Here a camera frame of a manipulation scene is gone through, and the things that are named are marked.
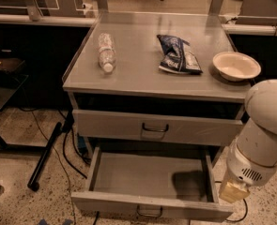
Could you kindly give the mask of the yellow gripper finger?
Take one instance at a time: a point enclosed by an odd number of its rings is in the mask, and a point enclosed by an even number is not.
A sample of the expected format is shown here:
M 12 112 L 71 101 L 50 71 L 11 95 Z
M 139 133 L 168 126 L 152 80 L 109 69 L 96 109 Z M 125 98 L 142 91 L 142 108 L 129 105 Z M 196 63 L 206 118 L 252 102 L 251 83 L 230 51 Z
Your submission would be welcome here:
M 221 183 L 219 197 L 228 203 L 235 203 L 243 200 L 249 195 L 250 191 L 244 183 L 232 180 L 222 181 Z

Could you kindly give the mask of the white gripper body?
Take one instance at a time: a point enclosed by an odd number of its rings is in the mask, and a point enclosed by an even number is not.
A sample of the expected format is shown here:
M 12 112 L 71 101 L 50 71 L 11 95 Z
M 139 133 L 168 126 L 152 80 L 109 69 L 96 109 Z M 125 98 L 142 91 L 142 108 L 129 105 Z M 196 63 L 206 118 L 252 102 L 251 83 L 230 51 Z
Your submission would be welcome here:
M 253 163 L 239 151 L 237 143 L 232 142 L 227 155 L 223 181 L 232 180 L 244 183 L 248 188 L 261 187 L 270 180 L 276 171 L 276 166 L 266 167 Z

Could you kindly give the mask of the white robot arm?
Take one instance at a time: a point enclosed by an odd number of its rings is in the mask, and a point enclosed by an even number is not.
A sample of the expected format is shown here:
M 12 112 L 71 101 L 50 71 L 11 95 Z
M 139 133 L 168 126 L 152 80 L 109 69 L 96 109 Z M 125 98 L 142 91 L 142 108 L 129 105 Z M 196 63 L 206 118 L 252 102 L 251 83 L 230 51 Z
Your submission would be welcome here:
M 231 143 L 219 197 L 235 203 L 277 172 L 277 80 L 255 84 L 244 102 L 249 119 Z

